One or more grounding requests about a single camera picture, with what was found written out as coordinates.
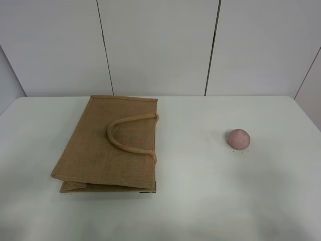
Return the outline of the brown linen tote bag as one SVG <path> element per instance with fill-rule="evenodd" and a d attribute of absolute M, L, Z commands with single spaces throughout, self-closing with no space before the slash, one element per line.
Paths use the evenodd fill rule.
<path fill-rule="evenodd" d="M 155 98 L 93 95 L 51 177 L 60 192 L 156 192 Z"/>

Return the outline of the pink peach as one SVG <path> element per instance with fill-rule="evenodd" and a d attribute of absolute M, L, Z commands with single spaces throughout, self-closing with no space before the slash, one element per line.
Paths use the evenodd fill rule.
<path fill-rule="evenodd" d="M 227 135 L 227 143 L 235 150 L 245 150 L 251 142 L 249 134 L 242 129 L 234 129 Z"/>

